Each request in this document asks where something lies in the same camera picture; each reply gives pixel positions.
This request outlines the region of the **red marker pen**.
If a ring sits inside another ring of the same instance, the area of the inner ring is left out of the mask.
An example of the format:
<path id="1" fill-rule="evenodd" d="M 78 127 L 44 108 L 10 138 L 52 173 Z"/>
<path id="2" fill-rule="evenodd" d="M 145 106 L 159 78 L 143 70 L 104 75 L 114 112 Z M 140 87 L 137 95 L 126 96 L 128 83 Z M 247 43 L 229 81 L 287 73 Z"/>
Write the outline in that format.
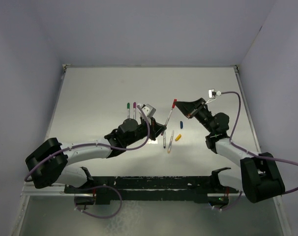
<path id="1" fill-rule="evenodd" d="M 168 125 L 168 122 L 169 122 L 169 120 L 170 120 L 170 118 L 171 118 L 173 109 L 174 109 L 174 108 L 172 107 L 171 110 L 170 110 L 170 112 L 169 112 L 169 114 L 168 114 L 168 116 L 167 116 L 167 119 L 166 119 L 165 124 L 164 124 L 165 127 L 167 127 L 167 125 Z"/>

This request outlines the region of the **purple marker pen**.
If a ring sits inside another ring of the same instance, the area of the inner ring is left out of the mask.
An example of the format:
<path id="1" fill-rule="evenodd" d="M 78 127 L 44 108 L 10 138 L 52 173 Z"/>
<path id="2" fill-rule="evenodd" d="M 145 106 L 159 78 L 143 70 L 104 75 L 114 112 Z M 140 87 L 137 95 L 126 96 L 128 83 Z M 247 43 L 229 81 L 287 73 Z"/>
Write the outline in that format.
<path id="1" fill-rule="evenodd" d="M 133 108 L 133 119 L 136 120 L 136 109 Z"/>

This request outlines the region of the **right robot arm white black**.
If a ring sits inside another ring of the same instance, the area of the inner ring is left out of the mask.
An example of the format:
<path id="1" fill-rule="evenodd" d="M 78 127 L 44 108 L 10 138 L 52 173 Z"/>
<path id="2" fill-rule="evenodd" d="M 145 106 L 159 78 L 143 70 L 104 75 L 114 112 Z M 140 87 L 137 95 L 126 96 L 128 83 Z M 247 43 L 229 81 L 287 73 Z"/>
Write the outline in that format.
<path id="1" fill-rule="evenodd" d="M 285 193 L 284 182 L 271 154 L 264 159 L 262 154 L 250 154 L 234 146 L 227 134 L 230 120 L 227 114 L 212 115 L 203 98 L 192 102 L 176 101 L 174 106 L 188 119 L 195 118 L 209 132 L 205 137 L 208 149 L 227 158 L 240 169 L 234 172 L 225 167 L 212 171 L 210 186 L 213 191 L 222 192 L 231 187 L 243 192 L 252 203 Z"/>

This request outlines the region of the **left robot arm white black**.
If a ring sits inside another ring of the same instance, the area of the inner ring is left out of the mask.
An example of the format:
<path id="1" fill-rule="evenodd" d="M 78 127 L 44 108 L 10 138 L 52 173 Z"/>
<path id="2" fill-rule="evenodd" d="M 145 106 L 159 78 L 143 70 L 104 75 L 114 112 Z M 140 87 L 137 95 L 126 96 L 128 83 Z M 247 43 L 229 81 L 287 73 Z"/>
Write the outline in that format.
<path id="1" fill-rule="evenodd" d="M 91 191 L 93 181 L 84 167 L 74 167 L 75 163 L 116 157 L 126 151 L 132 151 L 131 144 L 144 140 L 156 140 L 166 130 L 166 126 L 148 120 L 128 118 L 118 128 L 101 139 L 83 144 L 61 143 L 57 138 L 49 138 L 34 150 L 25 163 L 29 170 L 26 182 L 33 182 L 37 189 L 54 183 L 71 185 L 82 193 Z"/>

